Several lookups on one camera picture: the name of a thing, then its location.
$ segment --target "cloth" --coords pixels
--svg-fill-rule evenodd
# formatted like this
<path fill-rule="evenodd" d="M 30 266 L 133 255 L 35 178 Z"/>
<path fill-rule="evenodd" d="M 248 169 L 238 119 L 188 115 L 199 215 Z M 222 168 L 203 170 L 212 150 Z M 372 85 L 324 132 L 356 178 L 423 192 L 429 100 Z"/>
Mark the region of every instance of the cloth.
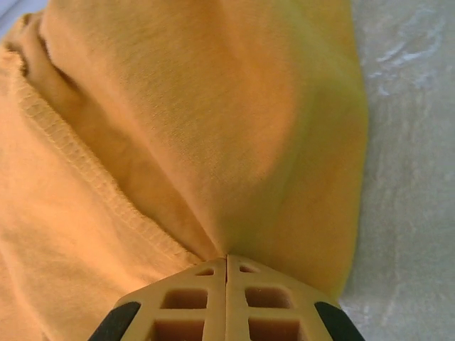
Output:
<path fill-rule="evenodd" d="M 347 1 L 52 0 L 1 44 L 6 340 L 239 254 L 337 298 L 367 104 Z"/>

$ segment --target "white floor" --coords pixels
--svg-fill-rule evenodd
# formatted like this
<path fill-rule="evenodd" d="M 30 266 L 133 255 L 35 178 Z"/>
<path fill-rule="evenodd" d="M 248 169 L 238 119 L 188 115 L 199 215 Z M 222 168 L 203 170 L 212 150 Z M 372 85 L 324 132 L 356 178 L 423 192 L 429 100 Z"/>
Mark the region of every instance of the white floor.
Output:
<path fill-rule="evenodd" d="M 0 1 L 0 36 L 46 3 Z M 368 341 L 455 340 L 455 1 L 352 2 L 370 145 L 342 304 Z"/>

